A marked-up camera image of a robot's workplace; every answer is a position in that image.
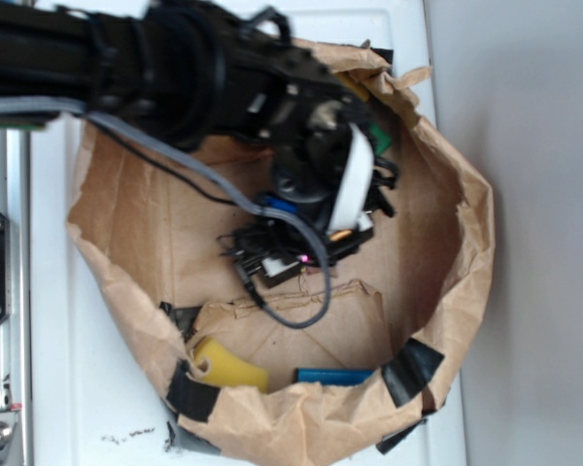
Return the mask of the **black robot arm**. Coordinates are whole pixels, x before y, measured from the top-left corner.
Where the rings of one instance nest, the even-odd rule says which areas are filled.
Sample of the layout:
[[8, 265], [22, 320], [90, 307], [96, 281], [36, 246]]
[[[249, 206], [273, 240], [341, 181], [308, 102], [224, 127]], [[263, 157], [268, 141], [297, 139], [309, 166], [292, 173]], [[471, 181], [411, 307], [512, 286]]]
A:
[[0, 1], [0, 124], [69, 113], [177, 150], [211, 135], [275, 151], [274, 190], [256, 216], [321, 235], [360, 232], [394, 214], [397, 168], [361, 100], [308, 49], [285, 16], [243, 19], [207, 1], [156, 1], [141, 18]]

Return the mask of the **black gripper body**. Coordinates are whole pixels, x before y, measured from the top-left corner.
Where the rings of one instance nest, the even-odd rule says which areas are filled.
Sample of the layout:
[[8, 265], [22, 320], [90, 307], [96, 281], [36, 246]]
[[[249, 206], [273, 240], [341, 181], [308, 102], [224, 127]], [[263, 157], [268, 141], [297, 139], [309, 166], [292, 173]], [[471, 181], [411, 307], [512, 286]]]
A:
[[287, 18], [273, 8], [250, 18], [226, 14], [223, 25], [223, 131], [275, 150], [272, 188], [257, 204], [318, 233], [355, 229], [376, 211], [394, 216], [383, 191], [395, 187], [398, 169], [374, 154], [373, 120], [360, 97], [292, 43]]

